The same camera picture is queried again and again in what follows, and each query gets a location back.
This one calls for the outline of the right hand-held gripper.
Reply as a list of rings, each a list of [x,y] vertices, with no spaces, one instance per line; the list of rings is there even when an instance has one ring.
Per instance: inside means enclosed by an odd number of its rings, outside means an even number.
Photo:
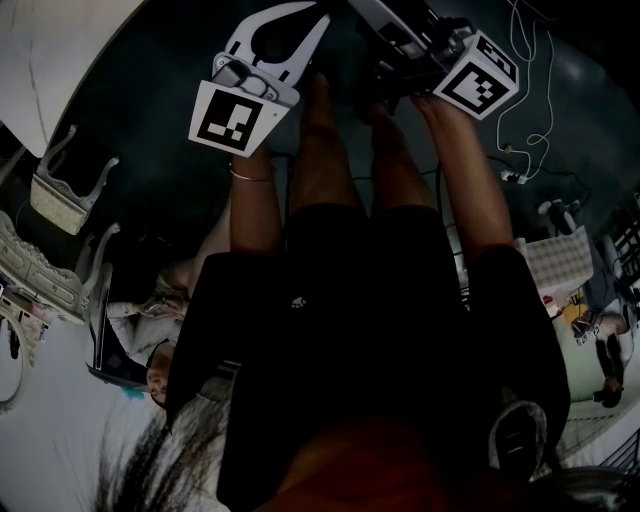
[[[367,78],[393,113],[404,97],[437,96],[477,120],[519,91],[519,69],[466,19],[430,19],[417,34],[383,1],[349,1],[371,50]]]

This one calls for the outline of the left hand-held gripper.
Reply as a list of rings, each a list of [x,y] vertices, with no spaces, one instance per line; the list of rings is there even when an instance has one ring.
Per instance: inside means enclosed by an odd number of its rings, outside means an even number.
[[[331,21],[314,10],[314,1],[287,2],[240,22],[211,79],[200,82],[189,140],[243,157],[255,152],[300,100],[295,85]]]

